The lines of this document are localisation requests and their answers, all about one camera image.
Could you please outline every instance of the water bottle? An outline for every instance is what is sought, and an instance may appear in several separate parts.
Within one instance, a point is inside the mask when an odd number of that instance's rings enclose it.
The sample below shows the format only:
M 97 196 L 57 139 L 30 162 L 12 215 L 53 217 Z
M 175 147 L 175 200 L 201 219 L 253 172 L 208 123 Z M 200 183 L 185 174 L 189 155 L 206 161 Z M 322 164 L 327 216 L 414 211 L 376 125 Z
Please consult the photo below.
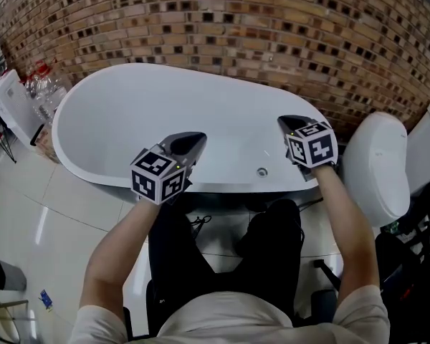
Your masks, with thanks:
M 37 62 L 37 75 L 36 99 L 39 111 L 47 118 L 49 126 L 52 126 L 54 113 L 67 94 L 69 85 L 62 75 L 58 75 L 43 61 Z

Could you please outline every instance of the white t-shirt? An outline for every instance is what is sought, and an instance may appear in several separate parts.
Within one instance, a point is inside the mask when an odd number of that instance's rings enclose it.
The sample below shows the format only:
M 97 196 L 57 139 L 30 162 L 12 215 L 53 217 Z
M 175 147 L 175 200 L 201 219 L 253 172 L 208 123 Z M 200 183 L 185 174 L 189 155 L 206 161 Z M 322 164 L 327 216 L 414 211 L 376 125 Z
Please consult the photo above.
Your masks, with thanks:
M 288 316 L 245 293 L 202 295 L 175 311 L 148 344 L 199 343 L 372 343 L 387 344 L 390 324 L 379 288 L 352 292 L 336 310 L 333 323 L 293 328 Z M 126 343 L 124 323 L 98 306 L 78 311 L 70 344 Z

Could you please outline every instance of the black trash can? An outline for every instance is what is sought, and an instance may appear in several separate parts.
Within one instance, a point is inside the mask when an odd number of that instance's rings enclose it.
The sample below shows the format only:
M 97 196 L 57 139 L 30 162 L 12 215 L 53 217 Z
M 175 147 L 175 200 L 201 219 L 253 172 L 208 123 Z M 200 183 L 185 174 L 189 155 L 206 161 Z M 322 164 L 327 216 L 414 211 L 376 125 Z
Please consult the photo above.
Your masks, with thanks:
M 18 267 L 0 260 L 0 290 L 25 290 L 27 279 Z

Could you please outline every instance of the bathtub drain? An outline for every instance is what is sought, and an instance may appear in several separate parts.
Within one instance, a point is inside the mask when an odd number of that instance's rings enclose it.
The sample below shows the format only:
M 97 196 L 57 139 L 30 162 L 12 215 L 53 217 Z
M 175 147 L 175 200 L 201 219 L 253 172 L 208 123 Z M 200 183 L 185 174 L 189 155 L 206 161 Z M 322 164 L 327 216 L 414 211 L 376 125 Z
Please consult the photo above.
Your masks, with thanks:
M 258 177 L 261 177 L 261 178 L 266 177 L 267 176 L 267 169 L 263 168 L 263 167 L 258 168 L 257 169 L 257 175 L 258 175 Z

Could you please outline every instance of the brick wall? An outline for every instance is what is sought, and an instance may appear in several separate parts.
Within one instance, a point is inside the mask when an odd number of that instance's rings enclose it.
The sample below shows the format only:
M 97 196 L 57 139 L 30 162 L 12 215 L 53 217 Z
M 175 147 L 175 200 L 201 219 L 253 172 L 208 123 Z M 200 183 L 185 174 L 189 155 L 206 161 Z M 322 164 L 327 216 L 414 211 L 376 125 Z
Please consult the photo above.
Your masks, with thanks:
M 342 140 L 375 110 L 410 129 L 430 103 L 430 0 L 0 0 L 0 37 L 22 75 L 56 57 L 74 83 L 151 62 L 282 88 Z

